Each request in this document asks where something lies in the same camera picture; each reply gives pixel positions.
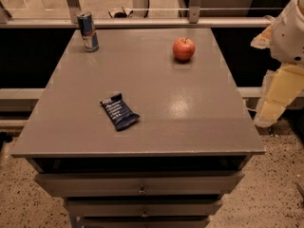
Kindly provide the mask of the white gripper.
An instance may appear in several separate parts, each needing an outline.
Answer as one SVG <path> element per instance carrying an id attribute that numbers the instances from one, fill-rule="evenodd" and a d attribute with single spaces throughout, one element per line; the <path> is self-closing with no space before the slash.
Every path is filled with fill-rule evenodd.
<path id="1" fill-rule="evenodd" d="M 270 25 L 256 36 L 250 46 L 270 48 L 281 67 L 264 76 L 254 123 L 270 127 L 304 90 L 304 0 L 291 0 Z"/>

